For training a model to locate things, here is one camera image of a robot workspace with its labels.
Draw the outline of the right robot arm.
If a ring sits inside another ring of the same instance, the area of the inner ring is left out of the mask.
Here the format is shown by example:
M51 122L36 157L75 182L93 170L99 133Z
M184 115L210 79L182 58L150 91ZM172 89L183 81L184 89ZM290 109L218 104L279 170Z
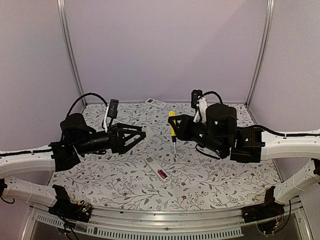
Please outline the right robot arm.
M269 218L291 198L320 181L320 131L275 132L262 125L239 127L234 107L215 103L199 119L182 114L169 116L168 123L181 141L193 141L214 152L218 158L238 163L307 158L305 166L282 183L265 192L258 213Z

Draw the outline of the white battery cover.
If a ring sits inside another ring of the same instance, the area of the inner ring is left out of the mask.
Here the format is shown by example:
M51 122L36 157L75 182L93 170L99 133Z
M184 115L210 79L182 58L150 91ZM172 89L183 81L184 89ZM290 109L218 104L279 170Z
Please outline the white battery cover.
M189 149L189 152L190 152L192 158L193 158L195 161L197 161L197 160L200 159L200 158L199 158L199 155L197 154L197 151L196 151L196 150L194 150L194 149Z

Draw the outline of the white air conditioner remote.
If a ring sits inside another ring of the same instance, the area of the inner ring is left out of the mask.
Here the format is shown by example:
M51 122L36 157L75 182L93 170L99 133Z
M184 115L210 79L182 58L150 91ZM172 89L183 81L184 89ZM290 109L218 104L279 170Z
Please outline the white air conditioner remote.
M151 156L147 156L145 158L145 162L148 165L148 167L154 172L154 174L156 175L156 177L159 180L161 180L164 183L169 181L169 179L170 179L169 175L163 170L163 168L158 164L158 162L156 160L154 160L154 158L152 158ZM158 170L163 170L166 173L167 178L166 179L162 179L157 173Z

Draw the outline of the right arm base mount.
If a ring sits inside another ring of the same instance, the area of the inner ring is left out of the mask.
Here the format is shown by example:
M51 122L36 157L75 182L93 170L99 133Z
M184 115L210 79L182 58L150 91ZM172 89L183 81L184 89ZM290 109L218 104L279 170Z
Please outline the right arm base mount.
M271 222L263 222L257 225L257 229L264 235L271 235L276 232L285 213L284 205L275 201L275 188L275 186L272 186L266 190L263 203L245 206L241 209L241 216L245 223L279 217L279 219Z

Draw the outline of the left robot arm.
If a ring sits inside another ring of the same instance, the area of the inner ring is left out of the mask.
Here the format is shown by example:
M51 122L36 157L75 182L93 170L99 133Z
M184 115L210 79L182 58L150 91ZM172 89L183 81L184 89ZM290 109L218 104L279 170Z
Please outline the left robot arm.
M78 165L88 154L125 154L141 142L146 133L140 126L123 123L96 131L87 125L84 116L73 113L60 123L62 140L36 149L3 152L0 155L0 196L20 199L55 208L63 217L74 213L63 186L39 185L15 176L33 172L63 172Z

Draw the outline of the yellow handled screwdriver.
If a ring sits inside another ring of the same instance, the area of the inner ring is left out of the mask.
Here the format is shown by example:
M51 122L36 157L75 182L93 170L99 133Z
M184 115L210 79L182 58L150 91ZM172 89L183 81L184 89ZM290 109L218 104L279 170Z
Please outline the yellow handled screwdriver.
M169 118L170 117L174 117L176 115L176 113L171 110L169 112ZM174 157L176 158L177 157L177 146L176 146L176 143L177 143L177 135L175 133L175 130L172 126L172 124L176 124L176 121L175 120L170 120L169 121L169 124L170 124L170 135L171 135L171 140L172 140L172 143L173 143L173 152L174 152Z

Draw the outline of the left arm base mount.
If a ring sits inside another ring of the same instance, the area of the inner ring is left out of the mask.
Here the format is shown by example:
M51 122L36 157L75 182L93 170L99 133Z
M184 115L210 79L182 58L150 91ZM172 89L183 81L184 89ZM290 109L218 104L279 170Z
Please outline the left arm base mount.
M92 214L92 205L80 200L76 203L71 199L63 186L53 185L56 202L48 208L48 213L57 217L88 223Z

